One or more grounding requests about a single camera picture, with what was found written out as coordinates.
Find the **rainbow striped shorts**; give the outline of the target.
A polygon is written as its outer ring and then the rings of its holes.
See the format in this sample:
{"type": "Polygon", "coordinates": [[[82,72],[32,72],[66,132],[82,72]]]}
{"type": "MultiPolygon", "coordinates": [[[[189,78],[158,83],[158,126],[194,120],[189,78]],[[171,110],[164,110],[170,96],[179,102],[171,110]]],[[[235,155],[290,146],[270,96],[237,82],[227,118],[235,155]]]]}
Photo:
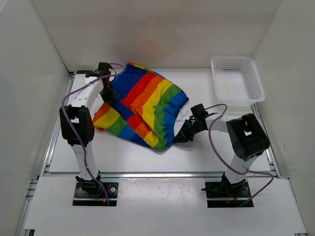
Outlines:
{"type": "Polygon", "coordinates": [[[189,100],[186,93],[162,75],[131,62],[111,85],[118,94],[116,103],[101,105],[94,127],[155,150],[171,147],[175,121],[189,100]]]}

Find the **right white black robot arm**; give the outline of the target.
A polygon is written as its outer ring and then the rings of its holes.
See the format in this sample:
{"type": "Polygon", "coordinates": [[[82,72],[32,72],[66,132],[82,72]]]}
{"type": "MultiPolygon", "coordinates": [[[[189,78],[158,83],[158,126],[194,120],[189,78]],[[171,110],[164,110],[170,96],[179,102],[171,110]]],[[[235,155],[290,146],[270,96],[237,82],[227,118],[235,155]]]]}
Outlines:
{"type": "Polygon", "coordinates": [[[240,118],[229,119],[224,114],[213,117],[203,104],[191,108],[192,115],[184,121],[173,143],[192,142],[197,133],[207,130],[210,145],[219,160],[227,167],[222,174],[221,181],[211,183],[205,187],[211,197],[234,197],[245,188],[245,176],[251,172],[253,162],[270,146],[270,141],[255,115],[245,114],[240,118]],[[215,148],[212,131],[219,131],[229,135],[234,156],[227,163],[215,148]]]}

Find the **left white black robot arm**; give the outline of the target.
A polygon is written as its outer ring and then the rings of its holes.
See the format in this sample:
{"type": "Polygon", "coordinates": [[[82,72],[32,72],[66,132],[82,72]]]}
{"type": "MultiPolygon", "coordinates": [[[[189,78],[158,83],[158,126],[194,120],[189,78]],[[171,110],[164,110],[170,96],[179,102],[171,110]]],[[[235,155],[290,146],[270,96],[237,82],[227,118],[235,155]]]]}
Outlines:
{"type": "Polygon", "coordinates": [[[102,183],[92,150],[95,135],[90,109],[98,95],[106,104],[116,103],[118,94],[114,90],[110,77],[116,71],[112,63],[100,62],[96,70],[86,73],[84,85],[67,94],[60,108],[62,137],[75,153],[80,174],[76,177],[83,191],[93,198],[103,198],[109,202],[107,191],[102,183]]]}

